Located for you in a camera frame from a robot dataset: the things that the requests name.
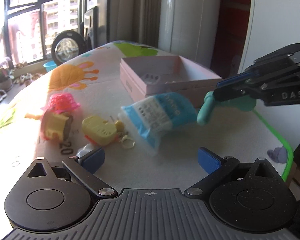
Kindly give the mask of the pink cardboard box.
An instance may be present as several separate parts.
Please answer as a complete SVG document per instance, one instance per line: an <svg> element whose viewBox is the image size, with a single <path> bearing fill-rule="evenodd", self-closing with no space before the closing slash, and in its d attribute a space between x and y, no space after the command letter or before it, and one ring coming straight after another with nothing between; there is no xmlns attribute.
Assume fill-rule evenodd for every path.
<svg viewBox="0 0 300 240"><path fill-rule="evenodd" d="M145 84L145 73L160 75L156 85ZM176 92L200 107L207 92L222 78L210 69L181 56L125 57L120 62L120 79L133 101L156 94Z"/></svg>

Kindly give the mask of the beige curtain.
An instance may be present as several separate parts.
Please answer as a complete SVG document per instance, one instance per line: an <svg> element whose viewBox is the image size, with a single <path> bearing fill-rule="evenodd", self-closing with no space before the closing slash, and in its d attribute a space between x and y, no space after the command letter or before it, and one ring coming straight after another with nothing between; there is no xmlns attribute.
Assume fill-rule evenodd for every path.
<svg viewBox="0 0 300 240"><path fill-rule="evenodd" d="M158 46L161 0L108 0L108 41Z"/></svg>

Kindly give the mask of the teal plastic toy spoon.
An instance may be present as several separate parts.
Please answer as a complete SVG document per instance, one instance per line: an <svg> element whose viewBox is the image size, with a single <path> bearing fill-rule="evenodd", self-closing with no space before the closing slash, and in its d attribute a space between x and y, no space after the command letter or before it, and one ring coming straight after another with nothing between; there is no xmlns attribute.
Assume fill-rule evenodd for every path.
<svg viewBox="0 0 300 240"><path fill-rule="evenodd" d="M208 124L216 107L232 107L243 112L249 112L252 111L255 106L256 99L253 99L248 95L220 102L215 99L213 92L208 92L204 98L204 103L198 112L197 124L202 126Z"/></svg>

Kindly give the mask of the yellow cheese toy keychain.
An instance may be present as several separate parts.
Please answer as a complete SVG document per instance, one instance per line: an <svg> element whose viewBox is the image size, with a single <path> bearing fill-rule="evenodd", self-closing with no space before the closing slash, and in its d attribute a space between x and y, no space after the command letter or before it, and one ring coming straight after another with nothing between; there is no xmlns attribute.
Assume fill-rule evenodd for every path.
<svg viewBox="0 0 300 240"><path fill-rule="evenodd" d="M135 146L135 141L129 136L121 120L109 122L98 115L89 116L82 121L82 132L85 138L98 146L104 147L115 142L126 149Z"/></svg>

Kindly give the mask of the colourful cartoon play mat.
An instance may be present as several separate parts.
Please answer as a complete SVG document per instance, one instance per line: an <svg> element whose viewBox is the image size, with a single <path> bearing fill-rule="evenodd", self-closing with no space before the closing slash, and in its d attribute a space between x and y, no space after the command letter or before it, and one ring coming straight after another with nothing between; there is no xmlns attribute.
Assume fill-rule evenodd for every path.
<svg viewBox="0 0 300 240"><path fill-rule="evenodd" d="M19 177L39 156L61 162L90 142L82 122L98 116L107 126L124 123L128 139L116 138L104 147L100 179L117 190L128 188L186 189L205 172L197 161L200 147L243 162L285 155L275 163L287 178L293 150L257 111L216 107L209 123L177 125L159 116L152 89L164 85L162 99L175 107L175 91L189 96L195 106L221 78L183 57L140 44L116 41L80 55L22 89L6 106L0 106L0 239L11 226L4 211L5 198ZM79 103L72 113L69 137L46 140L40 132L40 114L56 93L70 93Z"/></svg>

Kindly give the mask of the flower pot with orchids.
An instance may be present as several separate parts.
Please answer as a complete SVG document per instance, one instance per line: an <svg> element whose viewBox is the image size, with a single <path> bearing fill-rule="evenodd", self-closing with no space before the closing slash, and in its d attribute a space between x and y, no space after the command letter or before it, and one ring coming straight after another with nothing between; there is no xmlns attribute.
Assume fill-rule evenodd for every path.
<svg viewBox="0 0 300 240"><path fill-rule="evenodd" d="M9 91L13 86L14 77L10 75L9 66L6 62L0 64L0 89Z"/></svg>

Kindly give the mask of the white power adapter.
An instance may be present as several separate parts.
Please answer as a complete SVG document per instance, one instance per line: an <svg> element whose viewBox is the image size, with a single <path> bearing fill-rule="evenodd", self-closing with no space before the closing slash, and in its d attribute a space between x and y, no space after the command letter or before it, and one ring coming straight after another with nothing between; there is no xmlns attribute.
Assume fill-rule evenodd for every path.
<svg viewBox="0 0 300 240"><path fill-rule="evenodd" d="M161 77L157 74L145 73L141 79L147 85L156 85L160 82Z"/></svg>

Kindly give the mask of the blue tissue packet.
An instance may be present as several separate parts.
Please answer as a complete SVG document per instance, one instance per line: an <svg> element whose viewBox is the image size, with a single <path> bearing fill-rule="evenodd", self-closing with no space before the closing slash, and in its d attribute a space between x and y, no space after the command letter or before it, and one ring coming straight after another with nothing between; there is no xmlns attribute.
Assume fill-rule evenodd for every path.
<svg viewBox="0 0 300 240"><path fill-rule="evenodd" d="M189 99L169 92L122 106L119 119L141 148L149 155L156 155L162 137L196 122L197 112Z"/></svg>

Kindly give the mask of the washing machine door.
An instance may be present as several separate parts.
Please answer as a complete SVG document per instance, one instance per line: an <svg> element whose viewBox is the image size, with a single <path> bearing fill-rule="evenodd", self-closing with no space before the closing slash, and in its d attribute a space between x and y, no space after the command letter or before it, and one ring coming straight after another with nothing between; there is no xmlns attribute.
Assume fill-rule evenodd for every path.
<svg viewBox="0 0 300 240"><path fill-rule="evenodd" d="M87 46L83 36L73 30L66 30L58 34L51 47L52 59L58 66L86 51Z"/></svg>

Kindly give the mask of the blue plastic basin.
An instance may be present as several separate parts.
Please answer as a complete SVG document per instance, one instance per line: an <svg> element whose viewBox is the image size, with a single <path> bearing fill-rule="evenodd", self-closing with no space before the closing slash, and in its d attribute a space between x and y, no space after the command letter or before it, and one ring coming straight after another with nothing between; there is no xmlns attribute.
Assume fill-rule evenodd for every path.
<svg viewBox="0 0 300 240"><path fill-rule="evenodd" d="M45 68L46 72L50 72L50 71L54 70L55 68L57 68L58 66L54 61L48 61L43 64L43 67Z"/></svg>

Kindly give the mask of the pink plastic strainer basket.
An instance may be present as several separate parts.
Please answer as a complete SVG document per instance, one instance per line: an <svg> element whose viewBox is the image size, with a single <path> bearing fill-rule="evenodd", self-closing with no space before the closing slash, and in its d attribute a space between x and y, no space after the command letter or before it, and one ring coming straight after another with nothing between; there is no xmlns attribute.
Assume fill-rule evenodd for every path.
<svg viewBox="0 0 300 240"><path fill-rule="evenodd" d="M56 93L52 94L45 107L42 110L51 110L57 114L72 112L78 109L81 105L74 100L71 93Z"/></svg>

